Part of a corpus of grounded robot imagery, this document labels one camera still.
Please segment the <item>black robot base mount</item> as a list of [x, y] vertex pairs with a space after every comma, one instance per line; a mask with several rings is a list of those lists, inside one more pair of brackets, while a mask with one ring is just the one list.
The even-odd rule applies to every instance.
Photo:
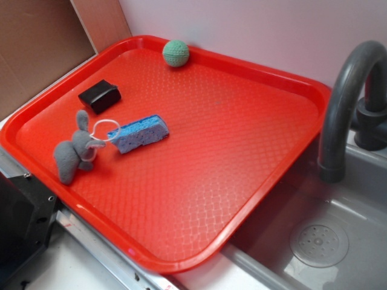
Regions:
[[1, 289], [48, 248], [57, 206], [36, 177], [1, 175]]

